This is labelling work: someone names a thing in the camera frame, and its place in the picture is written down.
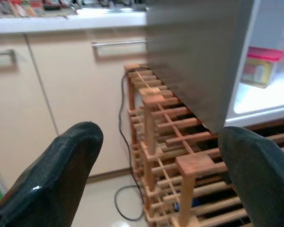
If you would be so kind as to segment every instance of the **pink lid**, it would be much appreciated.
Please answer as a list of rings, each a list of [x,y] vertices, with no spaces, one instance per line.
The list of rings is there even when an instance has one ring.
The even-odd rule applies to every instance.
[[[265,49],[259,47],[249,47],[248,58],[255,58],[265,61],[277,62],[284,56],[284,52],[280,50]]]

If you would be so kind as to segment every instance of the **cabinet door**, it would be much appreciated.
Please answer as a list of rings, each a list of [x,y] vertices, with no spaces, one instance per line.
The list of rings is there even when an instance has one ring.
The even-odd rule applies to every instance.
[[[144,39],[142,28],[29,36],[59,133],[81,121],[97,123],[104,133],[91,175],[129,167],[127,149],[118,131],[123,65],[146,61],[144,44],[95,50],[91,43],[139,39]],[[130,138],[127,108],[125,100],[123,129]]]
[[[0,36],[0,53],[0,180],[8,189],[56,133],[24,36]]]

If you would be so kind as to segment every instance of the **countertop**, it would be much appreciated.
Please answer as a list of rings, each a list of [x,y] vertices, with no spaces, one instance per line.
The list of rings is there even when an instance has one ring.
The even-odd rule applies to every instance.
[[[0,18],[0,34],[38,33],[107,27],[145,26],[145,11],[79,9],[65,17]]]

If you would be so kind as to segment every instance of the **refrigerator door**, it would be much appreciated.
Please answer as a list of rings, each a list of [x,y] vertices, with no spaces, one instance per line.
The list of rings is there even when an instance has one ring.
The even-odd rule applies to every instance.
[[[212,132],[225,123],[256,0],[149,0],[148,64]]]

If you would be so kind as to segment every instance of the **plastic container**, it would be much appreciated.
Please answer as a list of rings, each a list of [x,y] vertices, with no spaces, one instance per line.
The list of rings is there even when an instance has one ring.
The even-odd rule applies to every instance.
[[[280,50],[249,47],[241,82],[266,88],[283,56],[284,52]]]

